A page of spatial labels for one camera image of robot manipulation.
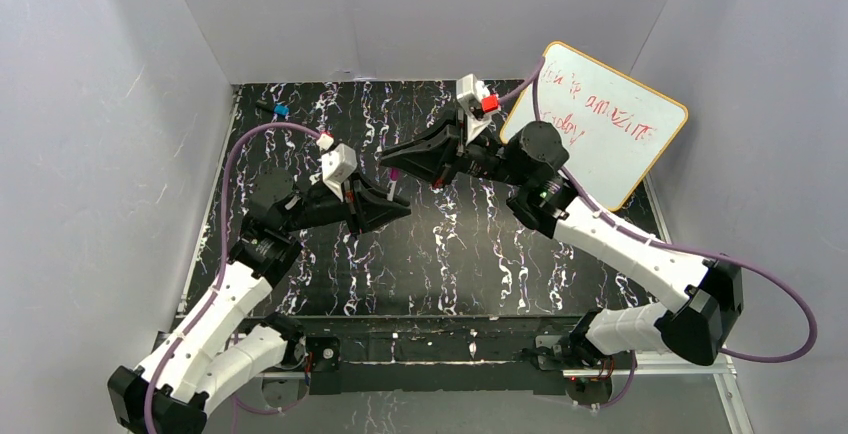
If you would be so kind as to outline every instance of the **gray wall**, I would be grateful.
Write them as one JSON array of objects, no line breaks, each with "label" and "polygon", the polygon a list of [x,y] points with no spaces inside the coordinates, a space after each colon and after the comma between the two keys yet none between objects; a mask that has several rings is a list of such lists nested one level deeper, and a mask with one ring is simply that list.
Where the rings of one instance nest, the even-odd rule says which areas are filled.
[{"label": "gray wall", "polygon": [[666,0],[186,0],[232,83],[518,78],[561,39],[625,72]]},{"label": "gray wall", "polygon": [[[818,315],[808,357],[739,363],[755,430],[845,432],[848,0],[669,0],[633,75],[689,107],[653,170],[672,235],[777,271]],[[730,346],[800,346],[792,302],[753,275],[745,289]]]},{"label": "gray wall", "polygon": [[183,0],[0,0],[3,432],[120,432],[166,328],[231,90]]}]

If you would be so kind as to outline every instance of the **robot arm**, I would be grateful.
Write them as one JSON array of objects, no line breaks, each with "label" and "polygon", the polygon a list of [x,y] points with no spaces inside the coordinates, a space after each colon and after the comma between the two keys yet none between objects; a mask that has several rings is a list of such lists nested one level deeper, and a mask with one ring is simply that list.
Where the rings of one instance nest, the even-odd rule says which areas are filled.
[{"label": "robot arm", "polygon": [[322,180],[301,190],[284,170],[261,174],[250,198],[229,267],[211,305],[211,287],[174,332],[135,369],[119,367],[108,387],[118,422],[145,433],[144,393],[166,351],[182,339],[156,383],[153,415],[160,434],[201,432],[209,414],[256,374],[294,360],[303,337],[293,320],[274,313],[238,345],[220,353],[242,320],[282,281],[297,261],[300,242],[290,235],[336,222],[351,234],[373,231],[409,215],[409,202],[373,185],[357,170],[353,150],[319,139]]},{"label": "robot arm", "polygon": [[659,300],[587,313],[562,340],[563,360],[595,365],[621,351],[647,350],[712,364],[742,312],[739,268],[624,235],[619,228],[651,237],[615,216],[610,226],[592,212],[559,172],[568,152],[552,125],[531,122],[501,145],[486,130],[499,107],[482,82],[471,75],[458,81],[457,99],[459,109],[416,139],[385,149],[381,164],[436,188],[458,172],[517,186],[507,206],[522,224],[597,257]]}]

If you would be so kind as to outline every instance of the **purple cable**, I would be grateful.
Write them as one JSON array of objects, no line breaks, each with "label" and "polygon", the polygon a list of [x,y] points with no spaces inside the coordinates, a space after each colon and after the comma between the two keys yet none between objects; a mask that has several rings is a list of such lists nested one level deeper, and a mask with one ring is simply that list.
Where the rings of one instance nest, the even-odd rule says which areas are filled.
[{"label": "purple cable", "polygon": [[[233,333],[233,345],[235,346],[236,344],[238,344],[238,332]],[[233,411],[234,411],[233,412],[233,419],[235,419],[235,417],[237,415],[237,413],[235,411],[237,411],[238,410],[237,408],[239,408],[239,407],[244,409],[245,411],[251,413],[251,414],[256,414],[256,415],[259,415],[259,416],[270,416],[270,415],[273,415],[273,414],[278,414],[280,412],[277,409],[262,409],[262,408],[258,408],[258,407],[253,407],[253,406],[245,403],[244,401],[242,401],[236,393],[233,393],[232,399],[233,399]],[[233,421],[233,427],[231,429],[231,432],[236,432],[235,426],[236,426],[236,422]]]},{"label": "purple cable", "polygon": [[518,97],[518,95],[521,94],[521,92],[524,91],[524,89],[527,89],[527,86],[529,86],[531,83],[534,83],[536,81],[536,79],[539,79],[539,74],[542,73],[543,67],[545,67],[545,56],[542,56],[539,59],[539,63],[536,64],[536,68],[533,69],[533,74],[531,74],[530,77],[525,79],[524,82],[522,82],[520,86],[516,87],[515,89],[513,89],[512,91],[510,91],[509,93],[507,93],[504,96],[498,96],[498,104],[504,105],[505,103],[507,103],[507,102],[515,99],[516,97]]},{"label": "purple cable", "polygon": [[[230,149],[230,153],[227,156],[227,162],[224,165],[223,178],[221,180],[221,261],[218,265],[218,274],[215,276],[215,283],[213,284],[214,289],[209,294],[209,299],[201,306],[200,310],[197,311],[197,315],[194,316],[188,324],[186,324],[186,328],[183,331],[183,335],[188,334],[200,322],[200,319],[204,314],[212,307],[212,303],[215,302],[215,298],[218,297],[218,290],[221,289],[221,286],[224,284],[224,272],[227,269],[227,197],[228,192],[227,189],[230,185],[230,174],[233,171],[233,165],[235,165],[236,158],[238,157],[241,149],[247,144],[248,141],[253,139],[257,134],[261,132],[265,132],[270,129],[289,129],[293,131],[302,132],[313,139],[318,139],[320,134],[309,129],[308,127],[301,126],[300,124],[294,124],[291,122],[269,122],[267,124],[262,124],[261,126],[256,126],[253,129],[247,131],[242,135],[238,141],[233,145],[233,148]],[[156,425],[153,421],[153,392],[156,389],[156,384],[159,382],[159,377],[162,376],[162,372],[165,370],[165,366],[168,364],[168,361],[174,355],[179,345],[182,343],[182,337],[178,337],[168,349],[165,351],[165,354],[162,356],[162,360],[159,361],[159,364],[156,366],[156,369],[153,371],[153,376],[150,378],[150,383],[147,385],[147,390],[144,393],[144,426],[147,429],[149,434],[156,434]]]},{"label": "purple cable", "polygon": [[230,434],[235,434],[238,429],[238,409],[233,407],[233,422],[230,423]]},{"label": "purple cable", "polygon": [[[535,88],[535,86],[537,86],[538,82],[539,82],[538,77],[536,79],[533,79],[532,82],[533,82],[533,86],[534,86],[534,89],[533,89],[533,113],[536,116],[536,120],[539,121],[539,120],[541,120],[541,116],[539,115],[539,112],[540,112],[539,111],[539,97],[538,97],[539,96],[539,90]],[[583,202],[585,202],[586,205],[589,206],[589,209],[591,209],[594,212],[598,212],[600,214],[599,217],[601,219],[603,219],[604,222],[606,222],[607,224],[609,224],[613,228],[616,228],[617,223],[616,223],[615,219],[613,219],[612,214],[607,212],[605,209],[601,208],[597,203],[595,203],[594,199],[589,197],[589,194],[586,192],[586,189],[584,189],[583,186],[580,185],[579,182],[577,182],[577,179],[575,179],[574,176],[571,175],[571,173],[568,171],[568,169],[565,166],[563,166],[562,169],[560,170],[560,174],[565,176],[565,178],[568,179],[568,181],[571,183],[571,185],[574,186],[574,189],[577,190],[577,193],[583,199]],[[792,289],[792,287],[790,287],[789,284],[787,284],[783,280],[779,279],[777,276],[775,276],[771,272],[768,272],[767,270],[765,270],[765,269],[763,269],[759,266],[756,266],[756,265],[754,265],[750,262],[743,261],[743,260],[740,260],[740,259],[736,259],[736,258],[733,258],[733,257],[730,257],[730,256],[726,256],[724,254],[710,252],[710,251],[703,250],[703,249],[697,249],[697,248],[694,248],[694,247],[681,246],[681,245],[673,244],[673,243],[669,243],[669,242],[662,242],[662,241],[657,240],[653,237],[647,237],[647,236],[643,236],[642,234],[639,234],[637,232],[633,232],[630,229],[627,229],[626,227],[623,227],[623,226],[617,227],[617,230],[619,232],[621,232],[622,234],[626,235],[627,237],[631,238],[631,239],[634,239],[634,240],[639,241],[641,243],[650,244],[650,245],[658,247],[660,249],[665,249],[665,250],[675,251],[675,252],[682,252],[684,254],[692,254],[692,255],[695,255],[695,256],[700,256],[700,257],[704,257],[704,258],[708,258],[708,259],[717,259],[719,261],[729,262],[730,264],[733,264],[733,265],[736,265],[738,267],[741,267],[741,268],[747,269],[749,271],[755,272],[755,273],[759,274],[760,276],[764,277],[765,279],[771,281],[775,286],[779,287],[783,292],[788,294],[789,297],[791,297],[792,300],[795,301],[795,303],[798,304],[798,307],[801,308],[801,310],[804,312],[804,316],[806,316],[806,318],[807,318],[807,325],[809,326],[809,333],[807,335],[807,341],[804,343],[803,346],[801,346],[800,348],[798,348],[797,350],[795,350],[793,352],[790,352],[789,354],[784,354],[782,356],[755,356],[755,355],[752,355],[752,354],[745,354],[745,353],[731,351],[729,349],[721,348],[721,349],[719,349],[719,352],[721,352],[722,354],[726,354],[728,356],[732,356],[732,357],[735,357],[735,358],[738,358],[738,359],[742,359],[744,361],[760,362],[760,363],[765,363],[765,364],[777,364],[777,363],[781,363],[781,362],[794,361],[795,359],[798,359],[798,358],[804,356],[805,354],[810,352],[810,350],[816,344],[816,339],[818,338],[818,335],[819,335],[819,328],[818,328],[818,323],[816,322],[816,317],[813,314],[813,310],[810,308],[810,305],[807,304],[807,302],[801,297],[801,295],[798,294],[797,291]]]},{"label": "purple cable", "polygon": [[633,377],[636,375],[636,352],[630,351],[630,373],[627,375],[627,381],[624,387],[621,388],[618,394],[609,401],[599,404],[598,407],[612,407],[618,401],[624,399],[624,395],[630,390],[630,384],[633,384]]}]

